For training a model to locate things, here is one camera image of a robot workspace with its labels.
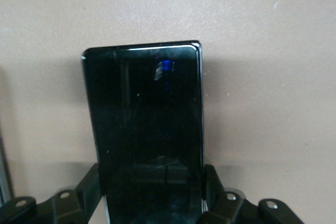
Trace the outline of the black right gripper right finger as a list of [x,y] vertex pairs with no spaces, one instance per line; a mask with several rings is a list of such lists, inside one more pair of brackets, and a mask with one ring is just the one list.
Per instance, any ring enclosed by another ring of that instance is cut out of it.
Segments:
[[202,214],[202,223],[303,224],[281,200],[266,198],[254,205],[242,191],[225,188],[212,165],[205,165],[205,200],[208,211]]

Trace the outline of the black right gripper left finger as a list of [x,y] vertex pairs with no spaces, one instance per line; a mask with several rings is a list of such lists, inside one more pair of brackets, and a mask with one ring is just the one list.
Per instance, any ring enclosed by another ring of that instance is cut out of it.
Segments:
[[88,223],[102,198],[99,166],[94,164],[75,188],[60,190],[36,203],[31,196],[1,206],[1,223]]

